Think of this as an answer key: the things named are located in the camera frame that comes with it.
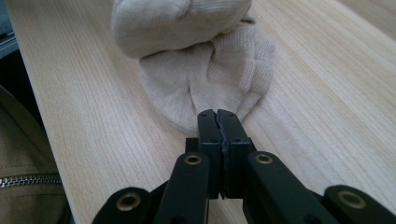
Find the zipper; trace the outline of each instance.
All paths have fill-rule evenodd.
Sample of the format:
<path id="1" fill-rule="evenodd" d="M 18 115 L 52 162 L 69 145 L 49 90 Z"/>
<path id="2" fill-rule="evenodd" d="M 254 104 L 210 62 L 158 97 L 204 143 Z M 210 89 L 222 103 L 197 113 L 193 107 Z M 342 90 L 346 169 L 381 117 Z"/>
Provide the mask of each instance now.
<path id="1" fill-rule="evenodd" d="M 61 185 L 62 180 L 59 175 L 15 175 L 0 178 L 0 189 L 7 189 L 17 186 L 33 185 Z"/>

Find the tan bag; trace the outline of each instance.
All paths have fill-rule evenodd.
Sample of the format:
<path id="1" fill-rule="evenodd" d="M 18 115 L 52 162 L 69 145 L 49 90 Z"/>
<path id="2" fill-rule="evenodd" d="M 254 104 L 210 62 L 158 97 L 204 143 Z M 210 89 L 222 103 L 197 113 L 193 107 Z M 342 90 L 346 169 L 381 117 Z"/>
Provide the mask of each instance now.
<path id="1" fill-rule="evenodd" d="M 69 217 L 47 136 L 0 86 L 0 223 L 68 223 Z"/>

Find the wooden table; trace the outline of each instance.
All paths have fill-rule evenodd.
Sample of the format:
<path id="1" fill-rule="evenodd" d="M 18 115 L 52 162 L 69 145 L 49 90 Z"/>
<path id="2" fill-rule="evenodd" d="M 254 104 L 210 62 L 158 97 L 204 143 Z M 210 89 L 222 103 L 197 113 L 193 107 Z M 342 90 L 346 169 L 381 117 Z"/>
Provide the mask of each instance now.
<path id="1" fill-rule="evenodd" d="M 185 137 L 150 104 L 134 60 L 109 32 L 111 0 L 7 0 L 77 223 L 116 190 L 169 178 Z M 396 4 L 256 0 L 276 42 L 270 92 L 244 120 L 309 188 L 361 189 L 396 213 Z M 210 223 L 245 223 L 240 201 Z"/>

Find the knit fabric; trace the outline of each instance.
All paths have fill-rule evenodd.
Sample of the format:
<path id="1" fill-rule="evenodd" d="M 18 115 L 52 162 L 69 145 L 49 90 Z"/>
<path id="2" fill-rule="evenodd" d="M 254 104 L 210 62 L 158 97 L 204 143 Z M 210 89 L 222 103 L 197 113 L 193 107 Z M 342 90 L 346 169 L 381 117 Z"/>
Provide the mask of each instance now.
<path id="1" fill-rule="evenodd" d="M 153 105 L 179 129 L 197 130 L 196 116 L 225 109 L 242 119 L 268 91 L 274 45 L 255 40 L 245 0 L 119 0 L 112 31 L 138 59 Z"/>

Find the light wood surface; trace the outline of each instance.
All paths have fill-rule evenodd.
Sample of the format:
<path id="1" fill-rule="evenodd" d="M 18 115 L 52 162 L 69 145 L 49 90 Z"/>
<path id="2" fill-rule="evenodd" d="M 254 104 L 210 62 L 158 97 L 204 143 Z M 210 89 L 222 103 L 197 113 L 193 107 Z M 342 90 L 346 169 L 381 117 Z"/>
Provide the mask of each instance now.
<path id="1" fill-rule="evenodd" d="M 6 2 L 77 223 L 116 190 L 168 179 L 189 135 L 154 110 L 117 49 L 112 1 Z M 396 213 L 396 16 L 376 15 L 396 3 L 353 2 L 254 1 L 275 76 L 243 123 L 309 189 L 346 184 Z M 246 223 L 232 200 L 212 202 L 209 220 Z"/>

